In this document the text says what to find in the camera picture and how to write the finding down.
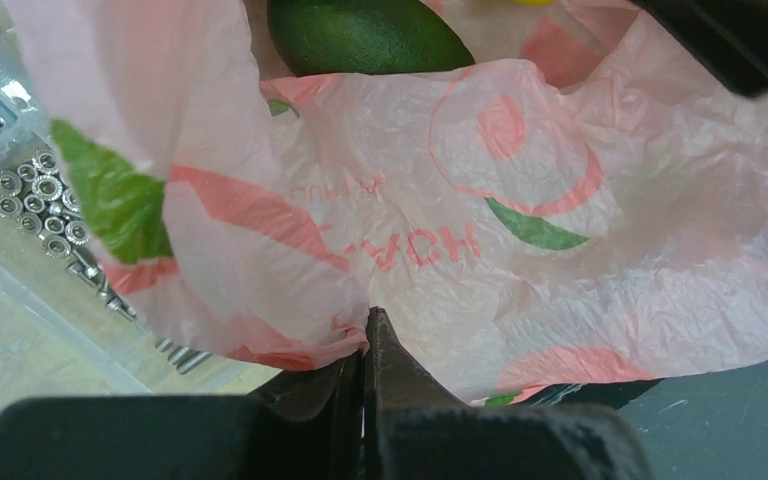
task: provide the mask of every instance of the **crumpled plastic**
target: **crumpled plastic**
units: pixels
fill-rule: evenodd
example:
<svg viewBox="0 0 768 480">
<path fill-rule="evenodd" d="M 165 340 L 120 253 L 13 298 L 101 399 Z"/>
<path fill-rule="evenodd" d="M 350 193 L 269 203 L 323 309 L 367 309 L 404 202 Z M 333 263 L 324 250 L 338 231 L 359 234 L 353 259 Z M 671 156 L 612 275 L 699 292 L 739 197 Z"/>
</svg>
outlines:
<svg viewBox="0 0 768 480">
<path fill-rule="evenodd" d="M 468 401 L 768 359 L 768 98 L 618 0 L 428 4 L 479 65 L 277 78 L 262 0 L 8 1 L 52 116 L 165 182 L 173 255 L 93 244 L 143 321 L 298 370 L 372 303 Z"/>
</svg>

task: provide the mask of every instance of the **beige surface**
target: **beige surface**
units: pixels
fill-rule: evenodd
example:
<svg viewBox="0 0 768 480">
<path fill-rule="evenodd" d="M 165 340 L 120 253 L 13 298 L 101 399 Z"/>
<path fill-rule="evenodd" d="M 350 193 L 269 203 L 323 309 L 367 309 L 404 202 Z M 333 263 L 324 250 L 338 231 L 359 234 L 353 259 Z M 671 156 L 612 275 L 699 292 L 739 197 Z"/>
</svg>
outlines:
<svg viewBox="0 0 768 480">
<path fill-rule="evenodd" d="M 161 361 L 156 363 L 169 369 Z M 248 392 L 275 372 L 254 365 L 219 388 L 218 393 Z M 17 400 L 34 396 L 116 393 L 119 390 L 80 353 L 53 335 L 34 315 L 0 297 L 0 411 Z"/>
</svg>

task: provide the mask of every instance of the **hex nut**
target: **hex nut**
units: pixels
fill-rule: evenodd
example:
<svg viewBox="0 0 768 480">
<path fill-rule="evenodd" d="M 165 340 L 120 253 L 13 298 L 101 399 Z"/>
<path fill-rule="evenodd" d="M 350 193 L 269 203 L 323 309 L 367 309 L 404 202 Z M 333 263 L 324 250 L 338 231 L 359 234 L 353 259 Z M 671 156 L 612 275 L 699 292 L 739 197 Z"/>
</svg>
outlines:
<svg viewBox="0 0 768 480">
<path fill-rule="evenodd" d="M 48 217 L 43 222 L 43 227 L 55 235 L 60 235 L 66 231 L 66 223 L 60 217 Z"/>
<path fill-rule="evenodd" d="M 42 241 L 45 254 L 52 258 L 66 258 L 72 253 L 72 244 L 60 235 L 49 235 Z"/>
<path fill-rule="evenodd" d="M 45 211 L 45 200 L 33 193 L 25 195 L 25 198 L 22 199 L 22 204 L 25 205 L 25 210 L 31 213 L 40 214 Z"/>
<path fill-rule="evenodd" d="M 81 212 L 81 206 L 78 204 L 78 197 L 75 196 L 75 191 L 71 188 L 67 188 L 66 190 L 63 190 L 63 206 L 67 209 L 75 212 L 80 213 Z"/>
<path fill-rule="evenodd" d="M 23 163 L 16 167 L 16 175 L 25 183 L 31 183 L 37 178 L 37 169 L 31 163 Z"/>
<path fill-rule="evenodd" d="M 22 191 L 22 179 L 19 175 L 10 170 L 0 171 L 0 190 L 5 195 L 15 197 Z"/>
<path fill-rule="evenodd" d="M 80 220 L 73 220 L 66 225 L 66 239 L 75 245 L 86 245 L 90 241 L 89 227 Z"/>
<path fill-rule="evenodd" d="M 40 175 L 31 182 L 31 191 L 47 202 L 53 202 L 63 194 L 63 184 L 51 175 Z"/>
<path fill-rule="evenodd" d="M 54 157 L 54 152 L 48 148 L 40 148 L 34 152 L 34 156 L 31 158 L 34 168 L 36 168 L 43 175 L 53 175 L 58 172 L 57 161 Z"/>
<path fill-rule="evenodd" d="M 42 220 L 38 215 L 25 212 L 16 217 L 16 228 L 27 235 L 39 235 L 42 231 Z"/>
<path fill-rule="evenodd" d="M 0 217 L 13 218 L 22 214 L 22 202 L 18 198 L 0 195 Z"/>
</svg>

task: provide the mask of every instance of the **metal nut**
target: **metal nut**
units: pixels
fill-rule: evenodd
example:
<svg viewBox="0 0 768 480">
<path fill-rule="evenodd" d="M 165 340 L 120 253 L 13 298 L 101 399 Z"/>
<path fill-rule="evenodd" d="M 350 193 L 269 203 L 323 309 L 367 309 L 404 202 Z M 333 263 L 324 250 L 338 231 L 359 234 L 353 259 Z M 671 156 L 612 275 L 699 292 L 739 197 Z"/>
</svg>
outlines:
<svg viewBox="0 0 768 480">
<path fill-rule="evenodd" d="M 190 350 L 192 350 L 190 347 L 184 347 L 180 346 L 176 348 L 175 350 L 172 350 L 172 353 L 169 354 L 169 364 L 170 365 L 177 365 L 181 360 L 184 359 L 185 356 L 187 356 L 188 353 L 190 353 Z"/>
<path fill-rule="evenodd" d="M 16 174 L 25 183 L 31 183 L 37 178 L 37 169 L 31 163 L 23 163 L 16 167 Z"/>
<path fill-rule="evenodd" d="M 72 244 L 60 235 L 49 235 L 42 241 L 45 254 L 52 258 L 66 258 L 72 253 Z"/>
<path fill-rule="evenodd" d="M 80 220 L 73 220 L 66 225 L 66 240 L 75 245 L 86 245 L 90 241 L 89 227 Z"/>
<path fill-rule="evenodd" d="M 80 213 L 81 212 L 81 206 L 78 205 L 78 197 L 75 196 L 75 191 L 71 188 L 67 188 L 66 190 L 63 190 L 63 206 L 67 209 L 75 212 Z"/>
<path fill-rule="evenodd" d="M 28 235 L 39 235 L 42 231 L 42 220 L 33 213 L 25 212 L 16 217 L 16 228 Z"/>
<path fill-rule="evenodd" d="M 0 195 L 0 217 L 12 218 L 22 213 L 22 202 L 16 197 Z"/>
<path fill-rule="evenodd" d="M 41 199 L 53 202 L 63 194 L 63 184 L 51 175 L 40 175 L 31 182 L 31 191 Z"/>
<path fill-rule="evenodd" d="M 161 338 L 155 345 L 160 353 L 165 353 L 167 350 L 175 346 L 175 342 L 171 338 Z"/>
<path fill-rule="evenodd" d="M 40 148 L 34 152 L 31 162 L 34 164 L 34 168 L 39 170 L 43 175 L 53 175 L 58 171 L 54 152 L 48 148 Z"/>
<path fill-rule="evenodd" d="M 45 211 L 45 200 L 39 198 L 33 193 L 25 195 L 25 198 L 22 200 L 22 204 L 25 205 L 25 210 L 31 213 L 40 214 Z"/>
<path fill-rule="evenodd" d="M 0 171 L 0 189 L 5 195 L 15 197 L 22 191 L 22 179 L 10 170 Z"/>
<path fill-rule="evenodd" d="M 183 362 L 178 364 L 178 367 L 176 369 L 178 370 L 178 373 L 181 375 L 186 375 L 193 371 L 194 368 L 198 367 L 202 363 L 205 362 L 208 358 L 212 357 L 213 354 L 209 352 L 199 352 L 192 357 L 188 358 L 187 360 L 184 360 Z"/>
<path fill-rule="evenodd" d="M 43 222 L 43 227 L 55 234 L 60 235 L 61 233 L 66 231 L 66 223 L 63 221 L 60 217 L 48 217 L 45 219 L 45 222 Z"/>
</svg>

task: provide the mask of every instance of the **screw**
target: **screw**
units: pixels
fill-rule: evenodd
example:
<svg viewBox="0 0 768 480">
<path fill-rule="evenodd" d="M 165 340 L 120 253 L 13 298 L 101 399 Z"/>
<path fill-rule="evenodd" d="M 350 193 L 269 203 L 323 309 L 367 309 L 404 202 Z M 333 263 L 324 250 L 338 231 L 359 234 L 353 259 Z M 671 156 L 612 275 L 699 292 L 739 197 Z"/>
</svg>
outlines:
<svg viewBox="0 0 768 480">
<path fill-rule="evenodd" d="M 190 347 L 184 347 L 180 346 L 176 348 L 175 350 L 172 350 L 172 353 L 169 354 L 169 364 L 170 365 L 177 365 L 181 360 L 184 359 L 184 357 L 190 353 Z"/>
<path fill-rule="evenodd" d="M 212 356 L 213 354 L 209 352 L 199 352 L 193 355 L 192 357 L 190 357 L 189 359 L 179 363 L 177 367 L 178 373 L 180 373 L 181 375 L 186 375 Z"/>
<path fill-rule="evenodd" d="M 173 342 L 171 338 L 161 338 L 160 341 L 154 345 L 154 348 L 160 351 L 160 353 L 164 353 L 174 346 L 175 342 Z"/>
<path fill-rule="evenodd" d="M 98 289 L 98 292 L 95 294 L 96 297 L 99 298 L 99 300 L 108 301 L 111 298 L 115 296 L 113 293 L 113 289 L 110 288 L 110 280 L 108 280 L 107 275 L 104 276 L 104 278 L 101 280 L 101 286 Z"/>
<path fill-rule="evenodd" d="M 134 310 L 134 307 L 128 305 L 125 302 L 122 302 L 122 307 L 119 309 L 119 314 L 127 318 L 130 322 L 133 322 L 137 319 L 137 311 Z"/>
<path fill-rule="evenodd" d="M 93 257 L 92 253 L 85 248 L 76 248 L 72 254 L 75 255 L 76 260 L 84 264 L 84 267 L 98 265 L 98 262 L 95 261 L 95 257 Z"/>
<path fill-rule="evenodd" d="M 111 298 L 110 301 L 107 302 L 107 309 L 110 310 L 111 312 L 116 312 L 119 315 L 122 315 L 123 317 L 128 319 L 128 321 L 130 322 L 134 321 L 134 319 L 131 318 L 130 315 L 128 315 L 128 312 L 126 311 L 126 309 L 124 308 L 124 304 L 122 303 L 122 299 L 119 297 Z"/>
<path fill-rule="evenodd" d="M 81 262 L 70 263 L 69 266 L 66 267 L 66 271 L 72 275 L 77 275 L 84 283 L 93 288 L 97 286 L 95 281 L 86 275 L 86 271 L 84 270 L 84 266 L 81 265 Z"/>
</svg>

